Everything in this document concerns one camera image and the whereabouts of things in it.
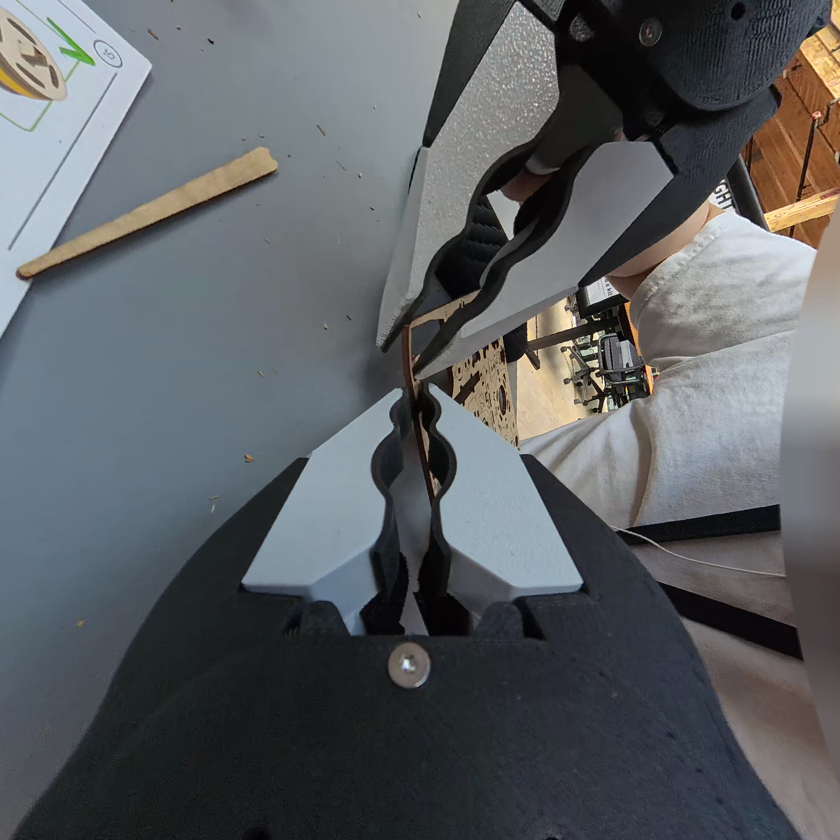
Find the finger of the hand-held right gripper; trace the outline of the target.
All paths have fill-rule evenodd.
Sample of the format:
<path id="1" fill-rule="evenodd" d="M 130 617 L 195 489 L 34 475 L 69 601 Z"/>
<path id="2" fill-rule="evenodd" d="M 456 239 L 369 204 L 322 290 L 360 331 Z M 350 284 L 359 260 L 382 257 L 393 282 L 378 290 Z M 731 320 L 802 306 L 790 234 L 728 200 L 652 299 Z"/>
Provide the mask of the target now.
<path id="1" fill-rule="evenodd" d="M 650 141 L 603 144 L 572 182 L 558 175 L 539 214 L 490 262 L 476 297 L 419 355 L 415 377 L 462 361 L 574 293 L 672 178 Z"/>
<path id="2" fill-rule="evenodd" d="M 533 151 L 559 100 L 554 36 L 520 2 L 458 2 L 381 300 L 390 349 L 478 199 Z"/>

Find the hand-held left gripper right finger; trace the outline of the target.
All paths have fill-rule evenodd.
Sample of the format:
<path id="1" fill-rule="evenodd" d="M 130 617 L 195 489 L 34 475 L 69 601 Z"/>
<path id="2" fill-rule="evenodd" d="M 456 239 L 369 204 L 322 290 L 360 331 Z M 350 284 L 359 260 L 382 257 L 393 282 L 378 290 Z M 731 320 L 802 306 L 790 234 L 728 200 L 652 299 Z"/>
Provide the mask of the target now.
<path id="1" fill-rule="evenodd" d="M 420 391 L 428 469 L 439 484 L 420 569 L 425 621 L 480 620 L 583 580 L 516 447 L 436 385 Z"/>

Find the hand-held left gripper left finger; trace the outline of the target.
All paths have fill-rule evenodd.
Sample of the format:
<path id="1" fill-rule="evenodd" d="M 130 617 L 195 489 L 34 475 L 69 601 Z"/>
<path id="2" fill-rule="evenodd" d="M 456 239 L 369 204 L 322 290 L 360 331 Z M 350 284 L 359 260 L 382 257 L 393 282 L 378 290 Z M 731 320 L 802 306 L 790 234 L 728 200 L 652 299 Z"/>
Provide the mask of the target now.
<path id="1" fill-rule="evenodd" d="M 398 388 L 313 450 L 243 587 L 330 602 L 352 635 L 403 635 L 408 572 L 391 488 L 407 435 Z"/>

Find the laser-cut plywood sheet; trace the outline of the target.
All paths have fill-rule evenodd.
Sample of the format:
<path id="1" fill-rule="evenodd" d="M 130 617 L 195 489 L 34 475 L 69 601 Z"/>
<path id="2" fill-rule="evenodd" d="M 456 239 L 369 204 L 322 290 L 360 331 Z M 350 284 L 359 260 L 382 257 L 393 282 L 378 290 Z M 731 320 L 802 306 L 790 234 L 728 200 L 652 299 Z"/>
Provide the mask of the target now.
<path id="1" fill-rule="evenodd" d="M 503 339 L 493 341 L 454 364 L 450 373 L 453 399 L 518 448 L 517 413 Z"/>
<path id="2" fill-rule="evenodd" d="M 471 302 L 477 295 L 477 291 L 470 292 L 470 294 L 466 296 L 445 303 L 444 305 L 432 309 L 425 314 L 415 316 L 402 331 L 402 367 L 405 383 L 409 389 L 413 429 L 430 503 L 433 503 L 436 498 L 436 494 L 439 489 L 439 482 L 433 476 L 428 464 L 428 438 L 423 425 L 423 416 L 418 396 L 421 392 L 422 386 L 419 381 L 415 380 L 413 373 L 413 365 L 415 364 L 414 360 L 417 356 L 413 353 L 412 331 L 428 322 L 439 322 L 441 325 L 445 324 L 457 310 Z"/>

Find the person's right forearm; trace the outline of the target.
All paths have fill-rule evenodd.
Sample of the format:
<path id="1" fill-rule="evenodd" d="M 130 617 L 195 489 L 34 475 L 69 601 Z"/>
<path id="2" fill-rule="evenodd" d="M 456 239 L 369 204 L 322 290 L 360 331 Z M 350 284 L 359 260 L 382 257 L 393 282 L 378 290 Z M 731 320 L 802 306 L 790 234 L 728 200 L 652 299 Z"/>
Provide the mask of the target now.
<path id="1" fill-rule="evenodd" d="M 699 234 L 711 218 L 720 214 L 722 210 L 706 200 L 675 231 L 646 248 L 640 255 L 607 273 L 605 278 L 629 300 L 637 286 L 651 271 L 667 258 L 680 252 Z"/>

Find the person's right hand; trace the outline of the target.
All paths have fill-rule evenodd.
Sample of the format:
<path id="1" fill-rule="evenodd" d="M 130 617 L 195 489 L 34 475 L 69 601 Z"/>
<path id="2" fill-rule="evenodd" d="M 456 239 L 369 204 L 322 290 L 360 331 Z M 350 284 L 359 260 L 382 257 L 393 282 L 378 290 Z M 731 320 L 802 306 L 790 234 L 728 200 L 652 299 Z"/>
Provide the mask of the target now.
<path id="1" fill-rule="evenodd" d="M 500 189 L 500 191 L 507 199 L 522 205 L 532 194 L 536 193 L 544 183 L 552 180 L 556 173 L 556 170 L 545 173 L 535 173 L 527 166 L 524 166 L 519 173 L 511 178 L 511 180 Z"/>

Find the grey office chair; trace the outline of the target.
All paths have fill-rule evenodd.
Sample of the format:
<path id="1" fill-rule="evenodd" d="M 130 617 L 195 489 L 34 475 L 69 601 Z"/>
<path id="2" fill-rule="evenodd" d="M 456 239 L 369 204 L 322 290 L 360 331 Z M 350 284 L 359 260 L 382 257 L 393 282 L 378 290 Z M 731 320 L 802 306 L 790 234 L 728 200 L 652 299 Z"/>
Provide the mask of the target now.
<path id="1" fill-rule="evenodd" d="M 615 398 L 641 398 L 649 393 L 646 366 L 632 341 L 606 333 L 597 342 L 598 372 L 606 392 Z"/>

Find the person's white shirt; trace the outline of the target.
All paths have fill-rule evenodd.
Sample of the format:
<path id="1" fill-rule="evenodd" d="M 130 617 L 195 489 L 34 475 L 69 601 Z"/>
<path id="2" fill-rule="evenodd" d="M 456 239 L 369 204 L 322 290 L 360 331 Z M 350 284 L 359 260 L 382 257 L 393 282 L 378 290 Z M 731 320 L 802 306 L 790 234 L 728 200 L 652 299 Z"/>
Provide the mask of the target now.
<path id="1" fill-rule="evenodd" d="M 816 252 L 734 213 L 711 218 L 629 299 L 652 395 L 525 440 L 602 520 L 640 529 L 774 508 L 795 328 Z M 838 781 L 818 719 L 778 527 L 634 549 L 654 578 L 732 607 L 690 617 L 729 726 L 801 838 L 838 838 Z"/>

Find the tapered wooden stick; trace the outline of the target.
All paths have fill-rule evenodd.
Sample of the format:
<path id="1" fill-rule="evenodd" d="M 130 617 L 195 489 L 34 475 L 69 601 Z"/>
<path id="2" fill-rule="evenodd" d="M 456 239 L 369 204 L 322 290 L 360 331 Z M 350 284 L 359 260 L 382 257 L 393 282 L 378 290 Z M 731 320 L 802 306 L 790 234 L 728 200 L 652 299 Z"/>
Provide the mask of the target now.
<path id="1" fill-rule="evenodd" d="M 21 280 L 32 280 L 67 261 L 272 175 L 277 169 L 278 162 L 266 147 L 254 149 L 30 260 L 17 268 L 16 276 Z"/>

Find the illustrated instruction booklet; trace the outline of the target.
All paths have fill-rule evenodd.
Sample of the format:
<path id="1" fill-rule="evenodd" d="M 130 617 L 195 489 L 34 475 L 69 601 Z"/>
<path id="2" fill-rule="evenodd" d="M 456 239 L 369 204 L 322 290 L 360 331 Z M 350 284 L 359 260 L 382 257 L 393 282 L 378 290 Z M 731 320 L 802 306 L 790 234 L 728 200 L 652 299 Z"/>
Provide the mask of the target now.
<path id="1" fill-rule="evenodd" d="M 150 70 L 83 2 L 1 2 L 2 332 Z"/>

